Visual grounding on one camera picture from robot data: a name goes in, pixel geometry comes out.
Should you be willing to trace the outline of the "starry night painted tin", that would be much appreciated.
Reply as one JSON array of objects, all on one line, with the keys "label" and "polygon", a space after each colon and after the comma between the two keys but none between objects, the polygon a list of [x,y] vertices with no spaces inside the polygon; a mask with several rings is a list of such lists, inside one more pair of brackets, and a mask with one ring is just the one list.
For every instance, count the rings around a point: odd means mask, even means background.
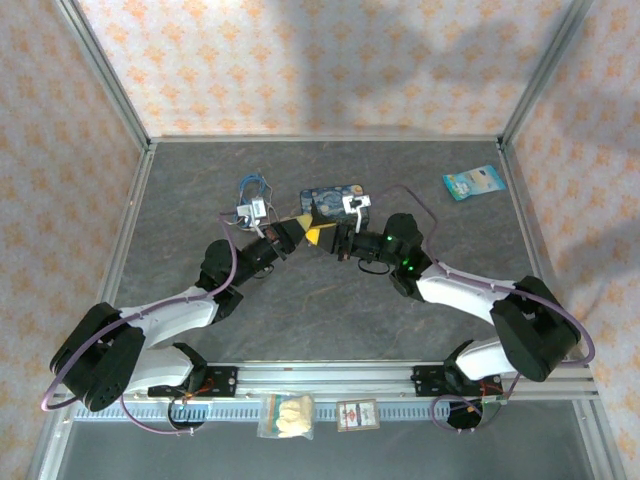
[{"label": "starry night painted tin", "polygon": [[345,210],[343,198],[363,195],[363,187],[359,184],[305,189],[299,195],[301,213],[311,214],[313,211],[317,211],[320,217],[326,218],[328,221],[355,225],[358,214]]}]

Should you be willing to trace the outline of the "blue snack packet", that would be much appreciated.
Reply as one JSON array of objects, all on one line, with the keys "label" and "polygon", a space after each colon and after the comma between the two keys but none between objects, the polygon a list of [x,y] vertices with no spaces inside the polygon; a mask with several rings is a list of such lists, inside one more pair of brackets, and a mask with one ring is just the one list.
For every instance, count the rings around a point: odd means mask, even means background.
[{"label": "blue snack packet", "polygon": [[477,167],[458,174],[445,174],[443,181],[456,201],[506,189],[498,171],[491,165]]}]

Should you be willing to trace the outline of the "clear bag of crackers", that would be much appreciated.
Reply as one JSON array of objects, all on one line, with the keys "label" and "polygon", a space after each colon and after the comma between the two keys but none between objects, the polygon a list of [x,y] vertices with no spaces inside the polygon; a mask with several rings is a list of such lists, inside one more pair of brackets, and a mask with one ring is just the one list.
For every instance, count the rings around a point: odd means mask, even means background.
[{"label": "clear bag of crackers", "polygon": [[257,436],[263,439],[312,440],[315,402],[308,393],[266,393],[261,397]]}]

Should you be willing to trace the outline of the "small card pack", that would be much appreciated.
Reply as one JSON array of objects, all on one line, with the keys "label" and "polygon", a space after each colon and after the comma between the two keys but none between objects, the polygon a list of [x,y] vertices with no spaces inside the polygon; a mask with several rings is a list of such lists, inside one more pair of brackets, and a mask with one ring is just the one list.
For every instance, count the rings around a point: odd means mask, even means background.
[{"label": "small card pack", "polygon": [[380,428],[377,402],[374,399],[341,401],[336,404],[339,432],[356,432]]}]

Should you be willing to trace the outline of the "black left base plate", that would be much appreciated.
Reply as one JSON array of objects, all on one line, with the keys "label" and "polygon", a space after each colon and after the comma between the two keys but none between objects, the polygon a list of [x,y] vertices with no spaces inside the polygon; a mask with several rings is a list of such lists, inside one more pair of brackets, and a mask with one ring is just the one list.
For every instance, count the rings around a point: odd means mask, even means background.
[{"label": "black left base plate", "polygon": [[180,400],[232,398],[236,393],[238,372],[235,366],[201,365],[195,367],[181,383],[153,386],[147,394],[150,398]]}]

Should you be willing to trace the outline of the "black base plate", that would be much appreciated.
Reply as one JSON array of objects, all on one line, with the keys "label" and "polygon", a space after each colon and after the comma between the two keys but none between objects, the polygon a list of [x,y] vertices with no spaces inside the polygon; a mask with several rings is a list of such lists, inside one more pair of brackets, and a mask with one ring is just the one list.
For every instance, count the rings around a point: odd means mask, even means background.
[{"label": "black base plate", "polygon": [[418,397],[479,397],[502,395],[506,392],[498,376],[469,380],[455,366],[444,364],[416,365],[412,369],[410,380]]},{"label": "black base plate", "polygon": [[235,366],[201,365],[195,367],[181,383],[153,386],[147,394],[150,398],[180,400],[232,398],[236,393],[238,372]]}]

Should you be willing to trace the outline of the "aluminium mounting rail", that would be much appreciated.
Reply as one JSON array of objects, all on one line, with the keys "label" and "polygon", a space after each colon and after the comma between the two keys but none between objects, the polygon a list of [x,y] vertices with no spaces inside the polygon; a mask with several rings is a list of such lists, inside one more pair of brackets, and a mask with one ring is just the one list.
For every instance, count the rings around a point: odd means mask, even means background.
[{"label": "aluminium mounting rail", "polygon": [[[310,393],[317,400],[377,399],[409,401],[425,389],[425,380],[439,378],[439,362],[409,361],[319,361],[319,362],[232,362],[237,369],[231,386],[237,400],[255,399],[266,393]],[[511,391],[517,401],[593,400],[599,397],[595,380],[587,367],[564,367],[544,382],[513,373],[502,374],[485,392],[499,395]]]}]

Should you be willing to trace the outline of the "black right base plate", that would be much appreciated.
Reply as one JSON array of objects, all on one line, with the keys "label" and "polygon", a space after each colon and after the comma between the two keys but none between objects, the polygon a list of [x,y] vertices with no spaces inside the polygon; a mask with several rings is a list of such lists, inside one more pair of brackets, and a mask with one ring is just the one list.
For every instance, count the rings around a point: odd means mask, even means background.
[{"label": "black right base plate", "polygon": [[479,397],[502,395],[506,392],[498,376],[469,380],[455,366],[444,364],[416,365],[412,369],[410,380],[418,397]]}]

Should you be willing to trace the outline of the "aluminium frame post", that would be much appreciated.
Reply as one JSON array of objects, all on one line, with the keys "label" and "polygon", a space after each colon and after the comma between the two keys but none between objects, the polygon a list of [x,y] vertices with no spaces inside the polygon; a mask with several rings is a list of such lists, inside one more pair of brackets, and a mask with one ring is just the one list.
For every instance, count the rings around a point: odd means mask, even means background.
[{"label": "aluminium frame post", "polygon": [[530,110],[546,87],[557,65],[581,27],[594,0],[572,0],[562,21],[544,50],[532,77],[520,96],[503,132],[496,137],[497,145],[505,151],[523,125]]},{"label": "aluminium frame post", "polygon": [[122,120],[136,146],[147,151],[150,136],[127,95],[114,67],[83,12],[79,0],[52,0],[77,41],[91,71]]}]

